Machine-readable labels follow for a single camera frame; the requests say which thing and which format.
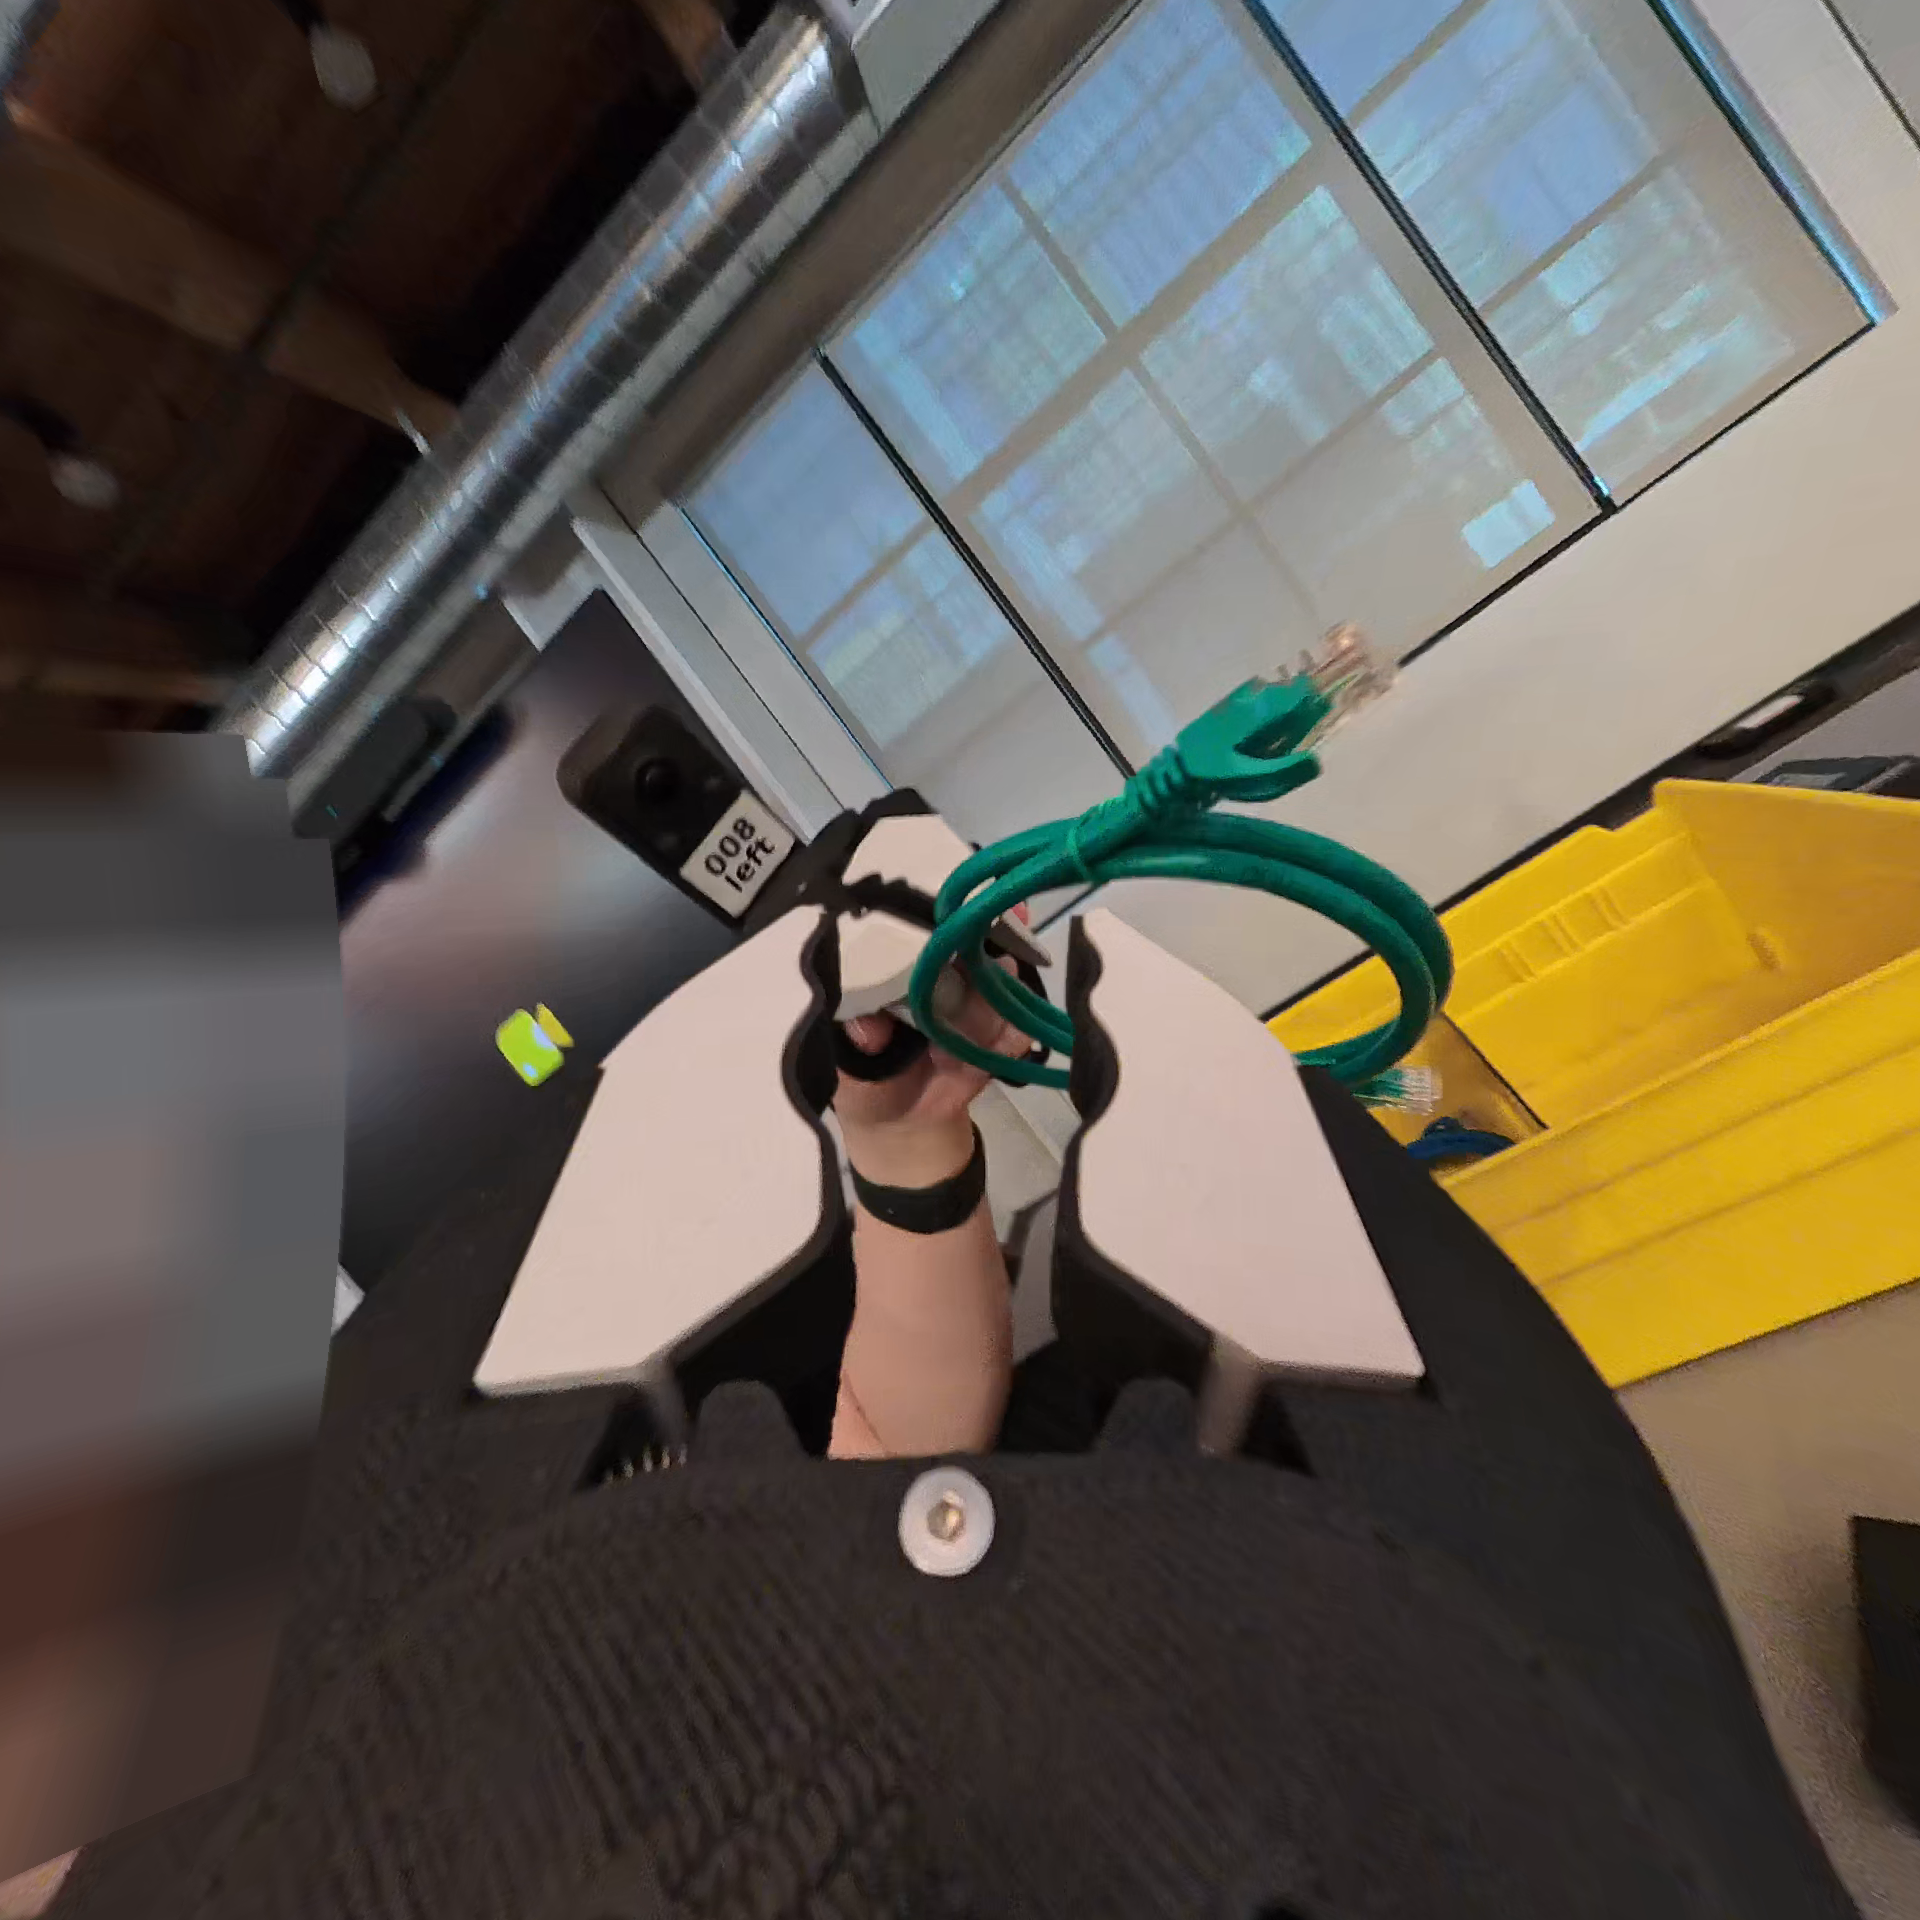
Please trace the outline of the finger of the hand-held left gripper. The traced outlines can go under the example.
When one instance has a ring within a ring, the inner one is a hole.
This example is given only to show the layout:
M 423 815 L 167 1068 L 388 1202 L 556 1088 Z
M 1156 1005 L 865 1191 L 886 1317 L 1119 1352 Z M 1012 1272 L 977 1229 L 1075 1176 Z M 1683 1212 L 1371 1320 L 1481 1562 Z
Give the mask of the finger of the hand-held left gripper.
M 976 845 L 935 810 L 860 810 L 847 817 L 838 885 L 845 901 L 936 898 Z
M 861 906 L 835 916 L 838 1001 L 835 1019 L 893 1018 L 913 1025 L 910 980 L 936 928 L 931 906 Z

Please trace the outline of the yellow plastic bin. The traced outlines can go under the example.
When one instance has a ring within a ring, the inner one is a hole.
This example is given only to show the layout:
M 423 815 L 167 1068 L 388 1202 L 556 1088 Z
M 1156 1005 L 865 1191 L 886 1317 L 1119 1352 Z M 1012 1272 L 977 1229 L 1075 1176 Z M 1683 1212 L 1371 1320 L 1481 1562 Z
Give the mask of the yellow plastic bin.
M 1916 800 L 1668 779 L 1440 922 L 1542 1127 L 1436 1181 L 1609 1385 L 1916 1283 Z

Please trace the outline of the silver ventilation duct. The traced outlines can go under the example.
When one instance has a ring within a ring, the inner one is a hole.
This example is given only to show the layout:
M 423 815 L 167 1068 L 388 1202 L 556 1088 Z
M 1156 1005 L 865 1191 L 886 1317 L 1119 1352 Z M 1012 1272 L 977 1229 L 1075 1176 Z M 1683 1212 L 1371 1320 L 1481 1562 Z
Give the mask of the silver ventilation duct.
M 327 775 L 856 170 L 885 12 L 768 15 L 230 697 L 254 777 Z

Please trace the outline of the large clear window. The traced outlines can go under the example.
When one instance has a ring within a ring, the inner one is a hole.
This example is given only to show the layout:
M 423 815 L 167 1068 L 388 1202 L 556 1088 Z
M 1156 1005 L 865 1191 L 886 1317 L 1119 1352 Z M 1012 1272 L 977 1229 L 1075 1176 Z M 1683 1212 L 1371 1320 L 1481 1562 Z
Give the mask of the large clear window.
M 1884 313 L 1680 4 L 1135 4 L 667 528 L 973 837 L 1422 652 Z

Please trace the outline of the black bin divider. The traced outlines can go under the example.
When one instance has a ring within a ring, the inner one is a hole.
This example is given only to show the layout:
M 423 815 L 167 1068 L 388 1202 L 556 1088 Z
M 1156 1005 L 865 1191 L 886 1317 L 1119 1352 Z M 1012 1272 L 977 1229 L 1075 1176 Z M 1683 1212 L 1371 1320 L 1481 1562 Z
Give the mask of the black bin divider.
M 1509 1144 L 1545 1131 L 1542 1117 L 1449 1016 L 1432 1016 L 1399 1068 L 1409 1074 L 1415 1114 L 1425 1122 L 1445 1121 Z

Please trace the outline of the black wristband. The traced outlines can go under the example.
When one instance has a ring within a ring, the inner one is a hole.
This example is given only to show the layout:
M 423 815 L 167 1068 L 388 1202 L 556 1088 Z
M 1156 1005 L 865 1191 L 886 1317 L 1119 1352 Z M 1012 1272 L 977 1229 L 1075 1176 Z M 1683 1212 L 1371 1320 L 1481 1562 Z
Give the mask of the black wristband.
M 989 1187 L 988 1148 L 976 1124 L 968 1127 L 968 1138 L 971 1151 L 967 1164 L 936 1184 L 878 1184 L 847 1167 L 856 1205 L 878 1224 L 913 1236 L 940 1236 L 963 1229 L 988 1205 Z

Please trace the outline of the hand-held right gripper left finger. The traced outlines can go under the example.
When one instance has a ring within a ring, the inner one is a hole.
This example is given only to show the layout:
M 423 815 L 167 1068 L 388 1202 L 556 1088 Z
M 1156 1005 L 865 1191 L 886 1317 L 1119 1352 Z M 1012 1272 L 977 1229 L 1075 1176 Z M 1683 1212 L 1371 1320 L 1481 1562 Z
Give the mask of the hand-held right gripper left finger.
M 632 1391 L 660 1435 L 733 1381 L 824 1434 L 852 1306 L 835 914 L 783 912 L 613 1047 L 471 1387 Z

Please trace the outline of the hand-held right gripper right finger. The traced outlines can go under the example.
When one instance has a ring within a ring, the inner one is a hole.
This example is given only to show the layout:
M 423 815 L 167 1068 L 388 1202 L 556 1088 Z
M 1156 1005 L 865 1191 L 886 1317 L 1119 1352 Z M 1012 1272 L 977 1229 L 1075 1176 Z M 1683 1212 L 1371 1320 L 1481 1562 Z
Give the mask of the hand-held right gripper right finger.
M 1052 1324 L 1097 1387 L 1167 1378 L 1235 1453 L 1270 1385 L 1409 1392 L 1423 1357 L 1303 1071 L 1111 909 L 1067 954 L 1069 1100 Z

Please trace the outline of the person's left forearm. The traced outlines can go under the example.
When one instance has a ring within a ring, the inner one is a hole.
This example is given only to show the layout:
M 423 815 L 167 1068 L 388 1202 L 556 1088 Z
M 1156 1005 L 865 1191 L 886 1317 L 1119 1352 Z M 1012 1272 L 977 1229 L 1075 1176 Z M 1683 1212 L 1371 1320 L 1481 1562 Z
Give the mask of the person's left forearm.
M 988 1207 L 918 1235 L 854 1205 L 852 1263 L 828 1453 L 991 1451 L 1012 1391 L 1015 1293 Z

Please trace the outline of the person's left hand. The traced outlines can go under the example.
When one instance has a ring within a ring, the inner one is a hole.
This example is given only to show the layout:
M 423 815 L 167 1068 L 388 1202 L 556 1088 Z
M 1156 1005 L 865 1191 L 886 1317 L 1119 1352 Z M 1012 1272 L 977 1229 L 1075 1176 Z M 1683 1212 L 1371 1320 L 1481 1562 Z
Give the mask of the person's left hand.
M 1005 1059 L 1033 1047 L 948 968 L 933 1000 L 935 1013 L 971 1045 Z M 838 1073 L 832 1100 L 852 1172 L 865 1184 L 928 1189 L 963 1172 L 973 1160 L 971 1106 L 989 1074 L 928 1045 L 901 1073 L 863 1082 Z

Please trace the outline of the large dark glossy panel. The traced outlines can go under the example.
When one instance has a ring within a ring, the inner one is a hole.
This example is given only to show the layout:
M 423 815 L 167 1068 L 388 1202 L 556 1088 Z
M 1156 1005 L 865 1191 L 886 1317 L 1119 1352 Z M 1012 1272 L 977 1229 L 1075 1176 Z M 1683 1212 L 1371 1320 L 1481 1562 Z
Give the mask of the large dark glossy panel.
M 340 1266 L 359 1289 L 576 1122 L 608 1049 L 731 947 L 560 794 L 589 722 L 656 704 L 712 744 L 597 593 L 342 883 Z M 528 1088 L 494 1033 L 536 1001 L 573 1049 Z

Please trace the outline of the small black floor device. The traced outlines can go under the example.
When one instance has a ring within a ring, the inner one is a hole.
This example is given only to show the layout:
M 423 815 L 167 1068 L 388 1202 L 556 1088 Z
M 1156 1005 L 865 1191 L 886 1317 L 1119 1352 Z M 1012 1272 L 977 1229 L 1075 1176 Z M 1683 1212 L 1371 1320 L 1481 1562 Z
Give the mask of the small black floor device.
M 1765 748 L 1803 728 L 1832 706 L 1835 688 L 1824 679 L 1801 682 L 1747 709 L 1732 722 L 1716 728 L 1694 745 L 1708 762 L 1731 762 L 1765 753 Z

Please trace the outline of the black ethernet switch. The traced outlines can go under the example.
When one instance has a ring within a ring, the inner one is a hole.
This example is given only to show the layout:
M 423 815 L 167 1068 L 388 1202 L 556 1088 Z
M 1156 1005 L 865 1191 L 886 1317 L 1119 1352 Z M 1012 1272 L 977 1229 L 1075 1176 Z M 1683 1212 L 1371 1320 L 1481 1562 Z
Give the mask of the black ethernet switch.
M 1863 1759 L 1917 1825 L 1917 1525 L 1848 1520 Z

